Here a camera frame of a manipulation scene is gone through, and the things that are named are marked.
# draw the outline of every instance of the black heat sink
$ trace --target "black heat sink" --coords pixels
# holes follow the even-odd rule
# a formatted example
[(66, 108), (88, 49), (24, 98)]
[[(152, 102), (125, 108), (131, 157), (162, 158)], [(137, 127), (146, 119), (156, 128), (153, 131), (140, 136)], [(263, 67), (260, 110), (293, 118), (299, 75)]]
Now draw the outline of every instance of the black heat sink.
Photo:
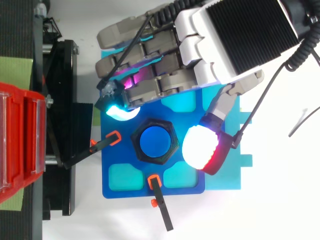
[(277, 0), (222, 0), (206, 10), (238, 75), (299, 44)]

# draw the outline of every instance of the black bracket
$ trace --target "black bracket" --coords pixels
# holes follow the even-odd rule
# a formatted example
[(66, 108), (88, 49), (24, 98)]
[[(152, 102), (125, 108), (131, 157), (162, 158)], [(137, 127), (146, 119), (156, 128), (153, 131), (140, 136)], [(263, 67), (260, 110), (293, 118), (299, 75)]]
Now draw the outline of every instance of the black bracket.
[(155, 196), (155, 200), (157, 203), (157, 206), (160, 208), (160, 212), (164, 221), (164, 225), (166, 230), (169, 232), (171, 230), (174, 229), (170, 216), (169, 216), (169, 212), (166, 206), (166, 202), (164, 199), (164, 195), (162, 194), (161, 191), (161, 186), (159, 184), (159, 179), (157, 177), (153, 177), (150, 179), (150, 188), (153, 190), (154, 192), (154, 196)]
[(81, 162), (82, 160), (86, 159), (87, 157), (91, 156), (92, 154), (95, 154), (105, 147), (109, 145), (113, 145), (121, 140), (121, 136), (118, 135), (118, 133), (113, 133), (111, 135), (107, 135), (104, 140), (101, 140), (97, 142), (95, 145), (91, 146), (90, 148), (84, 150), (83, 152), (79, 153), (78, 155), (74, 156), (68, 161), (65, 161), (63, 163), (63, 166), (65, 169), (69, 169), (72, 166), (76, 165), (77, 163)]

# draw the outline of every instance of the red storage bin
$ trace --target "red storage bin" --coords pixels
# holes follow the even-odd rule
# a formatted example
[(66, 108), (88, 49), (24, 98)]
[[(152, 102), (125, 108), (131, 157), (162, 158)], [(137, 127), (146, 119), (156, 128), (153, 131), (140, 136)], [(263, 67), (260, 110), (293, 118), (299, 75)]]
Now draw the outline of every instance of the red storage bin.
[(41, 94), (0, 83), (0, 203), (45, 170), (46, 111)]

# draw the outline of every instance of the orange clamp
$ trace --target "orange clamp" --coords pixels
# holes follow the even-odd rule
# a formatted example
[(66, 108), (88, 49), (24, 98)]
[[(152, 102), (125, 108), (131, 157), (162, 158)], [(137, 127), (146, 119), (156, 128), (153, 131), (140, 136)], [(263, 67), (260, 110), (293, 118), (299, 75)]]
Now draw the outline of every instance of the orange clamp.
[(119, 143), (119, 142), (121, 141), (121, 139), (122, 139), (120, 132), (118, 132), (117, 130), (114, 130), (113, 132), (110, 132), (109, 134), (107, 134), (107, 135), (105, 136), (105, 138), (108, 138), (108, 137), (110, 137), (110, 136), (113, 135), (113, 134), (116, 134), (116, 136), (118, 137), (118, 139), (115, 140), (113, 143), (111, 143), (110, 146), (116, 145), (116, 144)]
[(152, 199), (152, 200), (151, 200), (151, 205), (152, 205), (152, 207), (154, 207), (154, 208), (158, 207), (158, 202), (157, 202), (157, 200), (156, 200), (156, 199)]
[(159, 175), (158, 175), (158, 174), (153, 174), (153, 175), (151, 175), (151, 176), (148, 177), (148, 184), (149, 184), (149, 187), (150, 187), (151, 190), (154, 189), (154, 188), (152, 187), (152, 184), (151, 184), (151, 179), (154, 179), (154, 178), (156, 178), (156, 179), (158, 180), (158, 183), (159, 183), (160, 188), (161, 188), (161, 186), (162, 186), (162, 183), (161, 183), (161, 180), (160, 180)]
[(97, 144), (97, 142), (94, 139), (91, 139), (90, 143), (91, 143), (91, 147)]

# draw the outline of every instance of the glowing fingertip sensor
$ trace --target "glowing fingertip sensor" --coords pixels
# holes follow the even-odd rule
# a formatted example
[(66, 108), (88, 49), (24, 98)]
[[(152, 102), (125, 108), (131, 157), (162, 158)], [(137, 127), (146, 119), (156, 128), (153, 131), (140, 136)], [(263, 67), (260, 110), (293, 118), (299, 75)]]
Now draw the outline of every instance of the glowing fingertip sensor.
[(108, 111), (106, 111), (106, 114), (117, 121), (124, 122), (133, 119), (135, 116), (138, 115), (139, 112), (140, 107), (132, 111), (125, 111), (123, 109), (120, 109), (116, 105), (113, 105), (108, 109)]
[(219, 144), (217, 134), (201, 125), (190, 127), (182, 143), (182, 156), (191, 167), (202, 170)]

